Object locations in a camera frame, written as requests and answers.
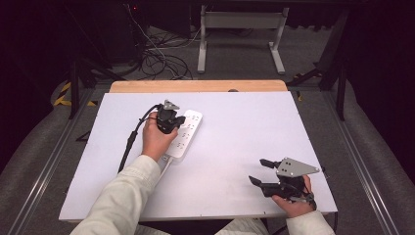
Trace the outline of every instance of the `white power strip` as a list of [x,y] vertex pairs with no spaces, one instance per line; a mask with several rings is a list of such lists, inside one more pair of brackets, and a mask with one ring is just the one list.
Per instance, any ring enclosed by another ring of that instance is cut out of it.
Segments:
[[192,110],[186,111],[183,116],[186,119],[178,129],[177,137],[171,142],[170,147],[168,147],[164,155],[167,158],[172,158],[176,162],[183,161],[203,117],[201,113]]

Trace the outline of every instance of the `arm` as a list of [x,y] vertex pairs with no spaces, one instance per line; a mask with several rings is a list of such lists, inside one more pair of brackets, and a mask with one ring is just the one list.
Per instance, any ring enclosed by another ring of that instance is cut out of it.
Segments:
[[[311,192],[310,178],[304,176],[305,187]],[[332,235],[333,229],[320,211],[315,211],[310,203],[290,203],[277,195],[272,200],[287,213],[287,227],[291,235]]]
[[151,113],[143,129],[143,151],[110,182],[87,217],[71,234],[134,234],[140,213],[161,174],[157,161],[177,136],[177,128],[165,135]]

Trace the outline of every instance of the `metal bracket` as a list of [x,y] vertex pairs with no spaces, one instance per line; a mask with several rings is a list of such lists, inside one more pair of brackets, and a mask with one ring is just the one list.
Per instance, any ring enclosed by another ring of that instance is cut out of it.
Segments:
[[174,105],[173,103],[169,102],[168,100],[164,100],[163,108],[165,110],[180,110],[180,107]]
[[316,173],[319,172],[320,169],[318,167],[304,164],[302,162],[285,158],[279,164],[277,168],[277,175],[287,176],[287,177],[298,177],[305,174]]

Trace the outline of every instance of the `metal stand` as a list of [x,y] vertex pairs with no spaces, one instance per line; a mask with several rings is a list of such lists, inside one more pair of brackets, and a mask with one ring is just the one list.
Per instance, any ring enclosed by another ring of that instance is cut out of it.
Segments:
[[71,109],[70,109],[70,115],[69,119],[72,119],[78,109],[79,109],[79,80],[82,81],[82,84],[85,86],[85,88],[94,88],[96,84],[96,80],[94,75],[92,74],[92,70],[98,71],[104,75],[106,75],[108,78],[111,78],[112,80],[125,80],[121,76],[118,76],[117,74],[106,70],[96,63],[86,59],[86,58],[80,58],[77,60],[74,60],[70,64],[70,100],[71,100]]
[[341,120],[345,120],[343,110],[346,93],[346,57],[339,45],[343,40],[348,14],[349,9],[344,9],[339,15],[316,69],[298,75],[296,79],[286,83],[287,86],[297,86],[321,73],[322,79],[318,86],[321,90],[330,90],[336,80],[339,80],[336,110]]
[[206,6],[201,10],[201,45],[199,47],[198,73],[205,72],[207,47],[206,29],[210,28],[278,28],[273,42],[269,42],[272,58],[279,74],[285,74],[285,69],[278,53],[278,45],[283,34],[289,8],[282,13],[236,13],[236,12],[206,12]]

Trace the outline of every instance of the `white sleeve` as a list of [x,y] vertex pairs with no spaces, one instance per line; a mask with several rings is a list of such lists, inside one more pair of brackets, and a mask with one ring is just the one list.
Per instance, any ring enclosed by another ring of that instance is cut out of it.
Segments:
[[290,235],[333,235],[335,232],[320,211],[287,219]]
[[134,234],[160,175],[153,159],[139,156],[104,188],[87,217],[70,234]]

